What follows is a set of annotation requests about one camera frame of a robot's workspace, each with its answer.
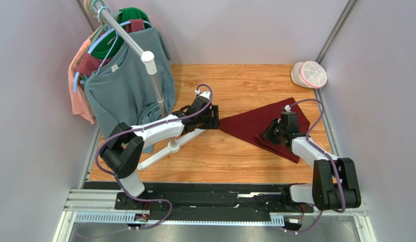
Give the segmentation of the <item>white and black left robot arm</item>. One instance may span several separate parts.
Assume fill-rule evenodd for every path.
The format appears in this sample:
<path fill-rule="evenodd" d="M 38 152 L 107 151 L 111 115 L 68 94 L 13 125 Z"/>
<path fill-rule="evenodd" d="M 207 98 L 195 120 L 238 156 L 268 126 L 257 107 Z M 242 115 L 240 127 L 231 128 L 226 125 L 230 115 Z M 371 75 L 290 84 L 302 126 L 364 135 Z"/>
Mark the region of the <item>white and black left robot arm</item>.
<path fill-rule="evenodd" d="M 191 105 L 161 120 L 132 127 L 118 124 L 98 149 L 98 155 L 112 170 L 120 186 L 131 196 L 138 197 L 145 190 L 138 170 L 145 170 L 167 155 L 177 153 L 182 145 L 205 130 L 219 128 L 218 106 L 211 101 L 212 94 L 205 91 L 198 94 Z M 176 139 L 176 145 L 168 144 L 153 157 L 139 162 L 145 148 L 166 139 Z"/>

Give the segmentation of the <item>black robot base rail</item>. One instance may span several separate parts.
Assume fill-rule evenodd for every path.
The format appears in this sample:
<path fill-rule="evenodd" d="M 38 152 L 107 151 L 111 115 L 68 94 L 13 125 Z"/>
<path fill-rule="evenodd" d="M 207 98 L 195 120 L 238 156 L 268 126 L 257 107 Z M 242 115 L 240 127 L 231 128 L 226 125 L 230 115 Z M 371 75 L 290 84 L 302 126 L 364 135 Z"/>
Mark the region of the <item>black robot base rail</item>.
<path fill-rule="evenodd" d="M 290 184 L 146 183 L 139 201 L 123 191 L 115 197 L 119 211 L 142 210 L 127 225 L 149 222 L 267 222 L 274 212 L 313 212 L 313 202 L 294 202 Z"/>

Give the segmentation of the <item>dark red cloth napkin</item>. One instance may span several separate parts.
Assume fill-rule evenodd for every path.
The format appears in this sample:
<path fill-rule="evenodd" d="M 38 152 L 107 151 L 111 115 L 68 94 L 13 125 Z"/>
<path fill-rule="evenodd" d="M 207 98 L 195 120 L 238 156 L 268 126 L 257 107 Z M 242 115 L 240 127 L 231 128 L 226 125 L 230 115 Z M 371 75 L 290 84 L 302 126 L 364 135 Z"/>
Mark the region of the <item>dark red cloth napkin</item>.
<path fill-rule="evenodd" d="M 299 156 L 294 155 L 281 145 L 273 144 L 261 138 L 262 132 L 268 128 L 273 119 L 280 118 L 282 109 L 286 105 L 295 102 L 294 98 L 288 98 L 238 115 L 222 118 L 219 120 L 220 130 L 263 150 L 298 163 Z"/>

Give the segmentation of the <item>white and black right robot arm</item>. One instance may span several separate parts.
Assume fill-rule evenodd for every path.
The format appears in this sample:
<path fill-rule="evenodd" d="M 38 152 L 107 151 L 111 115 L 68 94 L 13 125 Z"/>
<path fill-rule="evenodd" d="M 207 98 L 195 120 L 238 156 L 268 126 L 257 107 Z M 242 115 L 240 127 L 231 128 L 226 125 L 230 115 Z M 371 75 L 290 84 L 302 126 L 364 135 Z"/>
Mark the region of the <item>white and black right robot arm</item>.
<path fill-rule="evenodd" d="M 331 154 L 302 133 L 296 112 L 282 112 L 261 138 L 286 148 L 313 169 L 312 183 L 287 185 L 286 194 L 292 203 L 314 205 L 320 211 L 344 212 L 360 207 L 362 198 L 354 161 Z"/>

